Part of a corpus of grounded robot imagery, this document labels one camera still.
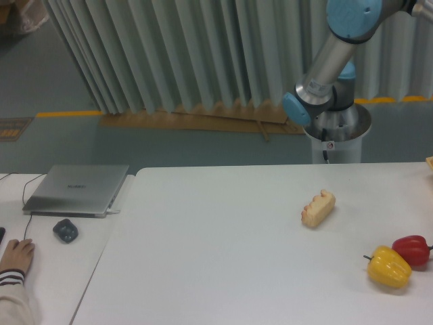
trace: striped sleeve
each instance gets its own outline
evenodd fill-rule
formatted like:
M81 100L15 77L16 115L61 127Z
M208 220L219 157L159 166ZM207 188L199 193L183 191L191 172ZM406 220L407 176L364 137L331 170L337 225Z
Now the striped sleeve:
M24 272L20 269L6 269L0 272L0 286L24 284Z

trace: laptop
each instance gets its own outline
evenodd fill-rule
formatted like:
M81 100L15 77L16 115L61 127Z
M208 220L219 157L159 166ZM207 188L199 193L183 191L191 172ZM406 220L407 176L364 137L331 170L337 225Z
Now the laptop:
M55 165L22 209L26 214L105 217L127 165Z

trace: toy bread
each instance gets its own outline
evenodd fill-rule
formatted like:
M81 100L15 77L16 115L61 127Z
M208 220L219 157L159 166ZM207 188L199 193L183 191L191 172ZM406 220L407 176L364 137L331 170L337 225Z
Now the toy bread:
M430 166L431 169L433 169L433 157L426 158L426 162Z
M301 221L309 227L317 227L336 205L336 197L327 190L320 191L313 201L304 207Z

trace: person's hand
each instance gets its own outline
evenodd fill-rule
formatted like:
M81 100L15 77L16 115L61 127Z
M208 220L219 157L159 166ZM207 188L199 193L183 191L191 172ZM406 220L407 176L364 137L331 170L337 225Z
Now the person's hand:
M16 239L10 240L0 261L0 272L6 269L20 269L27 274L34 252L35 244L31 239L21 242Z

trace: floor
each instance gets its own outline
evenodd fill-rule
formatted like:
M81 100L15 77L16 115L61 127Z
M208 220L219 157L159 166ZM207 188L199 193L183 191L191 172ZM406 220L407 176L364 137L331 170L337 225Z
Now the floor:
M50 22L31 35L0 39L0 118L94 110ZM433 102L370 104L373 126L363 163L433 156ZM55 164L144 167L311 163L304 135L101 127L100 116L36 118L16 142L0 143L0 173L46 173Z

